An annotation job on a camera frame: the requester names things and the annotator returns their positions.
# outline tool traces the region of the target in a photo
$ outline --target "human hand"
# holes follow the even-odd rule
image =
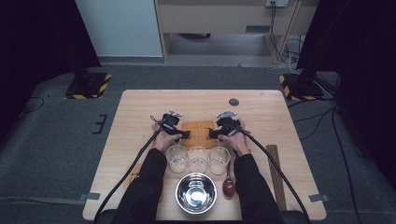
[[[240,119],[239,122],[241,123],[241,127],[244,129],[244,121]],[[250,149],[248,149],[247,137],[244,134],[237,132],[230,137],[224,134],[219,134],[218,138],[228,143],[236,151],[238,156],[250,154]]]
[[[152,131],[157,131],[160,129],[160,125],[158,123],[154,123],[151,125]],[[161,152],[166,150],[171,146],[173,142],[177,139],[181,138],[181,134],[170,135],[166,131],[162,130],[158,133],[157,137],[152,141],[152,147],[157,148]]]

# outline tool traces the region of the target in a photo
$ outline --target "power strip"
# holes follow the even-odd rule
[[[273,7],[274,5],[276,7],[287,7],[289,3],[289,0],[267,0],[265,3],[266,7]]]

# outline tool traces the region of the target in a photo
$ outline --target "wall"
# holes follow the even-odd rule
[[[99,57],[162,57],[154,1],[76,0]]]

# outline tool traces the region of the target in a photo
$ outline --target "person's forearm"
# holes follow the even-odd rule
[[[234,162],[236,184],[244,223],[283,223],[271,190],[251,154]]]
[[[139,175],[125,191],[112,223],[154,223],[163,190],[166,158],[158,149],[148,152]]]

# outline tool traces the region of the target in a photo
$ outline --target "metal bowl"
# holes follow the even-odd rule
[[[185,175],[176,186],[178,205],[190,214],[202,214],[215,204],[216,185],[209,176],[201,173]]]

